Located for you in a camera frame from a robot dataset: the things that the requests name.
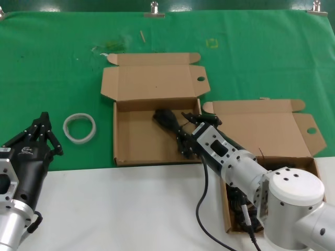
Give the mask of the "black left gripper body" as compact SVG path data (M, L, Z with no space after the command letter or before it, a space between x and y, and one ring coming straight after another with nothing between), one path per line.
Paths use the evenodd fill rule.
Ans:
M14 200L21 201L35 209L42 185L52 162L50 147L41 142L23 142L1 149L1 159L9 159L19 180Z

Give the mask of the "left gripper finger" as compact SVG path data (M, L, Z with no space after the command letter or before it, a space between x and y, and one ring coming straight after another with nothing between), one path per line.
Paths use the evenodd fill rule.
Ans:
M14 147L18 143L22 142L43 142L46 143L48 140L49 130L49 114L42 112L40 117L33 120L32 124L14 136L12 139L2 144L2 147Z
M49 121L39 123L39 157L43 166L49 166L54 156L62 156L63 148L54 133Z

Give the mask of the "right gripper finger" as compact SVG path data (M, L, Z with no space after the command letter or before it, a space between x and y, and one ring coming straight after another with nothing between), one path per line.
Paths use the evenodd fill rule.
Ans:
M190 112L189 113L181 112L181 114L188 122L197 126L203 121L202 115L196 115Z
M203 120L208 122L212 126L220 126L222 125L222 121L216 115L203 115Z

